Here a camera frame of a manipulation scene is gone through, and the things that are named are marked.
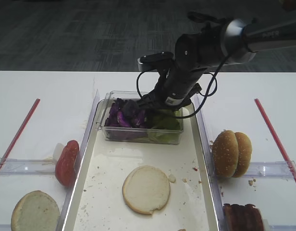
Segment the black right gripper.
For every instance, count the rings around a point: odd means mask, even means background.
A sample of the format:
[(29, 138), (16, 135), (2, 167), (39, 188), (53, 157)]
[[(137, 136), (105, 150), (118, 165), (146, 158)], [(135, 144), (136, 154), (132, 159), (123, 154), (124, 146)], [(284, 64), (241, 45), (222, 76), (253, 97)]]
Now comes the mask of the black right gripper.
[(178, 110), (190, 104), (190, 98), (199, 93), (197, 81), (201, 70), (183, 71), (173, 61), (141, 63), (142, 72), (157, 70), (160, 77), (154, 89), (137, 101), (127, 100), (125, 112), (141, 112), (144, 109)]

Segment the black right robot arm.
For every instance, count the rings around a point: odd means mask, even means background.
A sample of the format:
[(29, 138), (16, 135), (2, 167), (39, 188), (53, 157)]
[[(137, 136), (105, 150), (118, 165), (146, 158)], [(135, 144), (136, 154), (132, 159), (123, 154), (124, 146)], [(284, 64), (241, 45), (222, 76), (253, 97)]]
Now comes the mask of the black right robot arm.
[(137, 101), (140, 108), (178, 110), (199, 93), (199, 78), (210, 67), (243, 64), (259, 51), (296, 46), (296, 19), (284, 22), (244, 24), (230, 20), (219, 26), (205, 26), (197, 34), (183, 34), (175, 52), (160, 52), (138, 59), (144, 73), (157, 70), (154, 89)]

